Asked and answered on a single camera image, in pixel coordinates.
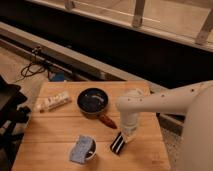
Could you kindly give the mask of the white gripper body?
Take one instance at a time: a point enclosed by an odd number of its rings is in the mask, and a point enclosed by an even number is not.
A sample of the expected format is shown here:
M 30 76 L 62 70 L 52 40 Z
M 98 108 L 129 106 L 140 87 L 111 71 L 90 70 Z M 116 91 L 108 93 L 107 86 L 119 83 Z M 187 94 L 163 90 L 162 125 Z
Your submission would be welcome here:
M 120 126 L 124 135 L 133 135 L 138 127 L 138 113 L 121 113 Z

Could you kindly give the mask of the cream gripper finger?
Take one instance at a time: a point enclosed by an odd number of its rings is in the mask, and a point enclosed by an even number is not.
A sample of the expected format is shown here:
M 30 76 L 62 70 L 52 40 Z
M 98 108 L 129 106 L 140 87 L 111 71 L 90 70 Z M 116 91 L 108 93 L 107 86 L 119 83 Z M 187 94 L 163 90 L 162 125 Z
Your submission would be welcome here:
M 127 135 L 125 133 L 122 134 L 123 140 L 126 144 L 133 142 L 136 139 L 136 135 Z

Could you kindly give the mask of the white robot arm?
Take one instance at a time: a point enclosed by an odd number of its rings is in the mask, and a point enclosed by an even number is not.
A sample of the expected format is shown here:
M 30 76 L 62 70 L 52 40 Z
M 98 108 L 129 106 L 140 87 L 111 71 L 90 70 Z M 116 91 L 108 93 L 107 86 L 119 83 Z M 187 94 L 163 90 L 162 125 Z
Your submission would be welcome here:
M 128 142 L 140 112 L 159 112 L 185 117 L 182 144 L 175 171 L 213 171 L 213 80 L 143 96 L 130 90 L 116 102 L 121 135 Z

